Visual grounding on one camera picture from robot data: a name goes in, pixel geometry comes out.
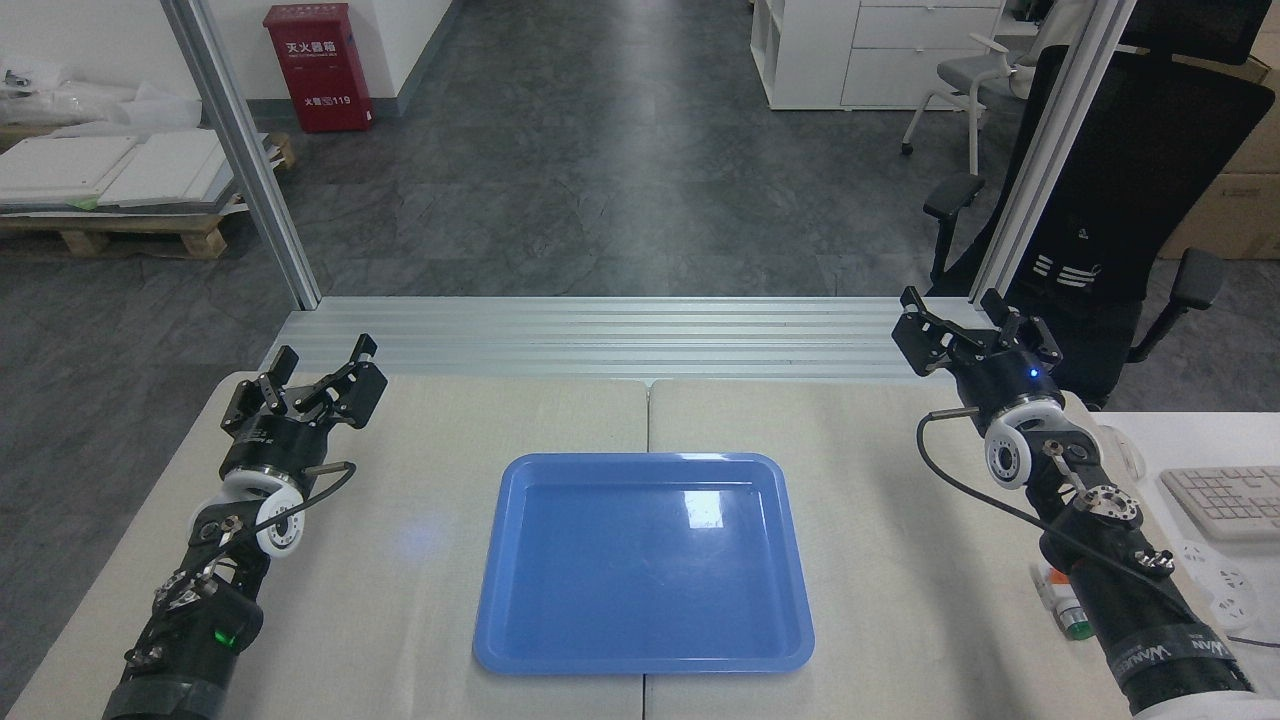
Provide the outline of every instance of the white cabinet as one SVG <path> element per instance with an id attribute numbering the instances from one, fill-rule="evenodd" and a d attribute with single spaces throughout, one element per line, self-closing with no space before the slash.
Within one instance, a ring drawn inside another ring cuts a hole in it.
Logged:
<path id="1" fill-rule="evenodd" d="M 755 0 L 751 54 L 774 110 L 914 109 L 942 60 L 984 50 L 1002 0 Z"/>

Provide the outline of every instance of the red fire extinguisher box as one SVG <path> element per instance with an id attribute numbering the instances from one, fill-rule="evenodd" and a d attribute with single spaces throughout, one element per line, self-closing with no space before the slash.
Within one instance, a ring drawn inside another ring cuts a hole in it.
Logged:
<path id="1" fill-rule="evenodd" d="M 374 104 L 346 3 L 274 5 L 262 27 L 305 132 L 369 129 Z"/>

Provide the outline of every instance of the cable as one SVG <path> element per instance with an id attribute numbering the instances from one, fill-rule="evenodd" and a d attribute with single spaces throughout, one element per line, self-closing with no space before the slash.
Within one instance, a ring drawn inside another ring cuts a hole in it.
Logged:
<path id="1" fill-rule="evenodd" d="M 166 592 L 163 598 L 156 601 L 151 611 L 151 620 L 147 623 L 147 625 L 150 626 L 155 620 L 157 620 L 161 615 L 164 615 L 165 610 L 173 602 L 174 597 L 178 593 L 186 591 L 186 583 L 182 580 L 186 580 L 192 571 L 198 570 L 201 568 L 206 568 L 210 562 L 216 562 L 223 556 L 225 556 L 233 547 L 246 542 L 252 537 L 256 537 L 257 533 L 270 528 L 271 525 L 288 520 L 289 518 L 297 515 L 298 512 L 302 512 L 303 510 L 315 506 L 320 501 L 329 497 L 330 495 L 338 492 L 338 488 L 347 484 L 347 480 L 349 480 L 352 475 L 356 474 L 356 464 L 348 460 L 343 460 L 342 462 L 330 462 L 328 465 L 317 465 L 315 468 L 307 468 L 306 470 L 303 470 L 305 474 L 311 475 L 314 478 L 319 478 L 321 475 L 329 475 L 332 473 L 337 473 L 338 470 L 344 470 L 342 477 L 334 480 L 333 484 L 324 488 L 321 492 L 312 495 L 307 500 L 302 501 L 298 505 L 294 505 L 293 507 L 285 510 L 284 512 L 280 512 L 279 515 L 262 520 L 261 523 L 253 527 L 242 528 L 239 532 L 232 536 L 229 541 L 227 541 L 225 543 L 211 551 L 207 556 L 201 557 L 193 562 L 188 562 L 182 568 L 178 568 L 178 570 L 174 571 L 173 577 L 174 578 L 180 577 L 180 578 L 173 583 L 173 585 L 169 588 L 169 592 Z M 142 638 L 147 637 L 147 634 L 148 634 L 147 632 L 143 632 L 142 635 L 140 635 L 138 641 L 141 642 Z"/>
<path id="2" fill-rule="evenodd" d="M 1280 648 L 1280 643 L 1272 643 L 1272 642 L 1266 642 L 1266 641 L 1251 641 L 1249 638 L 1238 638 L 1235 635 L 1226 635 L 1226 639 L 1229 639 L 1231 642 L 1244 643 L 1244 644 L 1256 644 L 1258 647 Z"/>
<path id="3" fill-rule="evenodd" d="M 965 413 L 965 414 L 959 414 L 959 413 L 960 411 L 956 411 L 956 410 L 947 410 L 947 411 L 942 411 L 942 413 L 929 413 L 924 418 L 920 418 L 920 423 L 915 427 L 915 448 L 920 452 L 920 459 L 924 460 L 924 464 L 928 465 L 929 469 L 933 470 L 933 473 L 937 477 L 942 478 L 942 480 L 946 482 L 948 486 L 951 486 L 951 487 L 956 488 L 957 491 L 968 495 L 969 497 L 972 497 L 974 500 L 978 500 L 978 501 L 982 501 L 982 502 L 986 502 L 987 505 L 991 505 L 992 507 L 996 507 L 997 510 L 1004 510 L 1005 512 L 1012 515 L 1014 518 L 1018 518 L 1019 520 L 1029 523 L 1029 524 L 1039 528 L 1041 530 L 1043 530 L 1043 532 L 1053 536 L 1059 541 L 1065 542 L 1066 544 L 1074 547 L 1075 550 L 1083 552 L 1084 555 L 1088 555 L 1089 557 L 1092 557 L 1093 560 L 1097 560 L 1098 562 L 1106 565 L 1107 568 L 1111 568 L 1112 570 L 1123 573 L 1123 574 L 1128 575 L 1129 578 L 1132 578 L 1132 579 L 1134 579 L 1134 580 L 1137 580 L 1137 582 L 1147 585 L 1148 588 L 1151 588 L 1152 591 L 1155 591 L 1161 598 L 1164 598 L 1166 602 L 1169 602 L 1170 606 L 1174 610 L 1176 610 L 1179 615 L 1181 615 L 1183 618 L 1185 618 L 1189 623 L 1193 623 L 1193 624 L 1198 624 L 1199 623 L 1199 618 L 1197 618 L 1196 614 L 1192 612 L 1192 610 L 1189 607 L 1187 607 L 1187 603 L 1183 602 L 1181 598 L 1174 596 L 1172 593 L 1170 593 L 1165 588 L 1157 585 L 1155 582 L 1151 580 L 1151 578 L 1147 578 L 1146 575 L 1142 575 L 1140 573 L 1138 573 L 1137 570 L 1133 570 L 1132 568 L 1125 568 L 1124 565 L 1116 562 L 1115 560 L 1107 557 L 1106 555 L 1102 555 L 1101 552 L 1098 552 L 1098 551 L 1093 550 L 1092 547 L 1082 543 L 1080 541 L 1078 541 L 1078 539 L 1075 539 L 1075 538 L 1073 538 L 1073 537 L 1070 537 L 1070 536 L 1060 532 L 1056 528 L 1050 527 L 1048 523 L 1041 520 L 1039 518 L 1036 518 L 1033 515 L 1023 512 L 1021 510 L 1019 510 L 1019 509 L 1016 509 L 1016 507 L 1014 507 L 1011 505 L 1007 505 L 1005 502 L 1001 502 L 1001 501 L 996 500 L 995 497 L 991 497 L 989 495 L 986 495 L 986 493 L 982 493 L 979 491 L 973 489 L 972 487 L 969 487 L 969 486 L 961 483 L 960 480 L 952 478 L 951 475 L 948 475 L 946 473 L 946 470 L 943 470 L 942 468 L 940 468 L 938 464 L 934 462 L 932 457 L 929 457 L 929 451 L 924 447 L 924 427 L 928 425 L 929 423 L 934 421 L 934 420 L 943 420 L 943 419 L 950 420 L 950 419 L 954 419 L 954 418 L 965 418 L 965 416 L 973 414 L 973 413 Z"/>

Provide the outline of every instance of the table surface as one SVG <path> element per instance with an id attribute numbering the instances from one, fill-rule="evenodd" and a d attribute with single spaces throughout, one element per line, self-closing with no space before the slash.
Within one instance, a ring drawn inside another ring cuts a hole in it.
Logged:
<path id="1" fill-rule="evenodd" d="M 218 420 L 242 377 L 214 392 L 9 717 L 101 714 L 191 510 L 218 489 L 230 442 Z M 918 419 L 957 402 L 937 384 L 660 380 L 646 395 L 630 380 L 392 377 L 367 428 L 330 436 L 329 459 L 360 471 L 273 564 L 264 630 L 223 716 L 1128 717 L 1097 643 L 1065 641 L 1036 596 L 1039 532 L 946 487 L 916 455 Z M 987 478 L 968 420 L 931 425 L 928 445 L 961 480 L 1025 509 Z M 646 450 L 781 465 L 817 635 L 809 664 L 648 678 L 481 669 L 471 638 L 506 465 Z"/>
<path id="2" fill-rule="evenodd" d="M 1280 413 L 1096 413 L 1138 447 L 1146 473 L 1137 487 L 1143 509 L 1171 538 L 1185 538 L 1221 552 L 1253 583 L 1260 600 L 1254 624 L 1233 634 L 1280 642 L 1280 548 L 1276 543 L 1217 542 L 1203 533 L 1160 482 L 1170 468 L 1280 465 Z M 1280 652 L 1234 643 L 1258 692 L 1280 698 Z"/>

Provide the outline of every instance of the keyboard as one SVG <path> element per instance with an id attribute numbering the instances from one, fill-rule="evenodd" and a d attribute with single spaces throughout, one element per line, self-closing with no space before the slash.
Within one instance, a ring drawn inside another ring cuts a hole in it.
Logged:
<path id="1" fill-rule="evenodd" d="M 1280 539 L 1280 468 L 1180 468 L 1160 479 L 1207 538 Z"/>

